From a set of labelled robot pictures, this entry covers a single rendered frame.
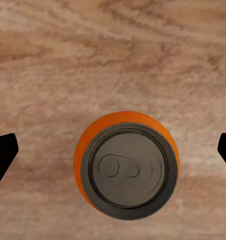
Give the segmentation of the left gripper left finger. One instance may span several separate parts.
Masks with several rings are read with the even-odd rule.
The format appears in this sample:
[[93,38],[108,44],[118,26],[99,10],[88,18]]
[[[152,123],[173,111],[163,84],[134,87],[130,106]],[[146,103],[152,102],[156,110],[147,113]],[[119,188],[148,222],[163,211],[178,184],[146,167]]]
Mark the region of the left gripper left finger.
[[0,181],[19,151],[14,133],[0,136]]

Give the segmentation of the can of soda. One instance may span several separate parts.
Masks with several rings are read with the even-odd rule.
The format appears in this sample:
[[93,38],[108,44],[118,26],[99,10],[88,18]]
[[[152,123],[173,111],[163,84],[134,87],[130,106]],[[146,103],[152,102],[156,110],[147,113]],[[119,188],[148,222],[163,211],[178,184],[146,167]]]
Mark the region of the can of soda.
[[86,129],[75,149],[73,170],[81,194],[94,208],[136,221],[168,203],[179,179],[180,156],[159,121],[119,111]]

